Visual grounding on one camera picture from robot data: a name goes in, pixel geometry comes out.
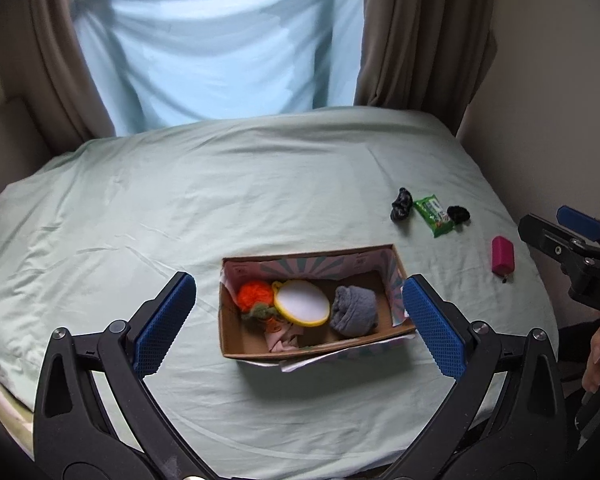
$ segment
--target gray folded sock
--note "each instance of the gray folded sock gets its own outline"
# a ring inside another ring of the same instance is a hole
[[[378,326],[375,293],[360,286],[339,286],[331,307],[330,325],[345,337],[367,335]]]

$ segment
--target mattress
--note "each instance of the mattress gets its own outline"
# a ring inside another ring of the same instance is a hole
[[[434,238],[416,212],[391,222],[403,186],[415,198],[435,193],[443,205],[464,206],[470,223]],[[506,284],[490,272],[495,235],[515,246]],[[324,108],[91,140],[8,186],[0,195],[0,382],[32,408],[54,328],[99,332],[184,270],[196,279],[196,306],[146,384],[218,474],[333,478],[388,463],[453,384],[419,337],[283,373],[223,358],[217,319],[225,256],[387,243],[469,320],[522,335],[542,327],[557,350],[528,249],[449,131],[420,112]],[[132,442],[106,382],[96,381]],[[481,413],[501,384],[493,382]]]

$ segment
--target brown curtain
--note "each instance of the brown curtain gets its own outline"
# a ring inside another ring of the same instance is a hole
[[[114,135],[65,0],[0,0],[0,79],[54,153]]]
[[[456,134],[493,60],[493,0],[365,0],[355,104],[422,110]]]

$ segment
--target orange yarn ball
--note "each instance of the orange yarn ball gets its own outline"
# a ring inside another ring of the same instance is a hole
[[[256,303],[273,305],[273,289],[267,282],[253,280],[240,287],[236,303],[240,312],[246,314]]]

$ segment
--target pink lighter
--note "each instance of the pink lighter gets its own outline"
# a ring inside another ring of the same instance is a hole
[[[491,271],[503,278],[502,283],[507,283],[515,268],[513,244],[504,236],[496,236],[491,241]]]

